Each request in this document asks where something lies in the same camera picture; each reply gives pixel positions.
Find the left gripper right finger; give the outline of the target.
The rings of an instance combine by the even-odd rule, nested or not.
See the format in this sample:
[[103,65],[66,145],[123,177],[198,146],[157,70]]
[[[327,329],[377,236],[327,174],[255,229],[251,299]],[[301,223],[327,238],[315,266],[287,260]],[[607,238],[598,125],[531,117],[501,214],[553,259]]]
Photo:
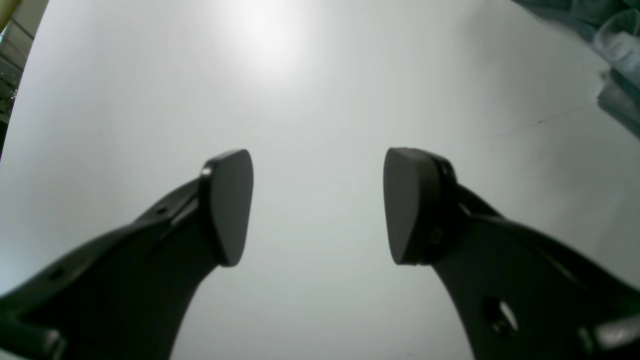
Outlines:
[[389,148],[382,183],[393,261],[434,269],[476,360],[639,358],[639,291],[505,218],[446,158]]

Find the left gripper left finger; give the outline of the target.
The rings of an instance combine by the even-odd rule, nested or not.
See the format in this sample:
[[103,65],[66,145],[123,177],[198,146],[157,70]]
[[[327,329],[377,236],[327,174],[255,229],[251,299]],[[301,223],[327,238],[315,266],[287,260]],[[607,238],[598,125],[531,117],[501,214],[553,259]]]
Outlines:
[[1,297],[1,349],[26,360],[168,360],[199,285],[242,259],[249,151],[208,160],[132,223]]

